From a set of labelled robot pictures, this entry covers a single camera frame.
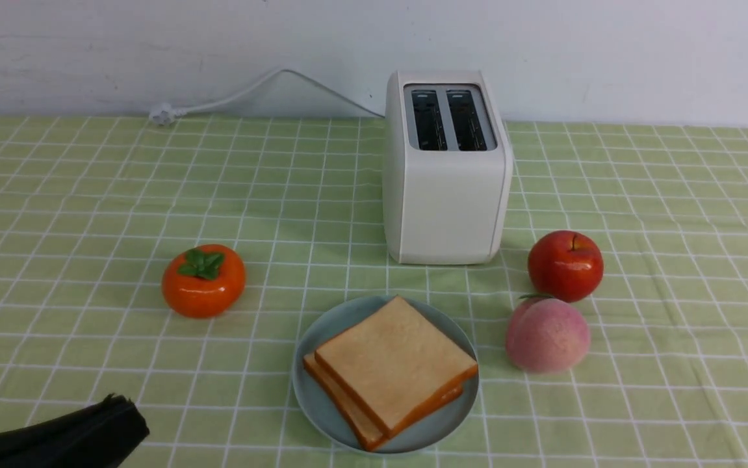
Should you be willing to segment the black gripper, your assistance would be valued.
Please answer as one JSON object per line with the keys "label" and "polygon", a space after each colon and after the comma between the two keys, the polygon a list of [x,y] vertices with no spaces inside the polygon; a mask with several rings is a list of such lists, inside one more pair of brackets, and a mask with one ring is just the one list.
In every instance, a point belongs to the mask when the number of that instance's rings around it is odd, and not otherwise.
{"label": "black gripper", "polygon": [[147,421],[126,396],[0,432],[0,467],[118,467],[150,435]]}

